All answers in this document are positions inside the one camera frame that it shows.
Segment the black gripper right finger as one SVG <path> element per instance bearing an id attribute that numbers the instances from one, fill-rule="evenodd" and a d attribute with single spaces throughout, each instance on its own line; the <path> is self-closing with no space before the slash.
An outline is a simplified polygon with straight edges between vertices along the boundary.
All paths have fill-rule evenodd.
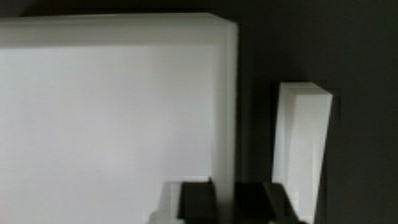
<path id="1" fill-rule="evenodd" d="M 298 218 L 279 183 L 238 183 L 234 200 L 234 224 L 307 224 Z"/>

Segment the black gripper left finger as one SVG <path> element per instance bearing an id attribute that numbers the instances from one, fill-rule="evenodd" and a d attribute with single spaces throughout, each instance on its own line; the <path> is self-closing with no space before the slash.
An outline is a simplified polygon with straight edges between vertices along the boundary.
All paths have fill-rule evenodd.
<path id="1" fill-rule="evenodd" d="M 184 182 L 179 191 L 177 218 L 184 224 L 218 224 L 213 182 Z"/>

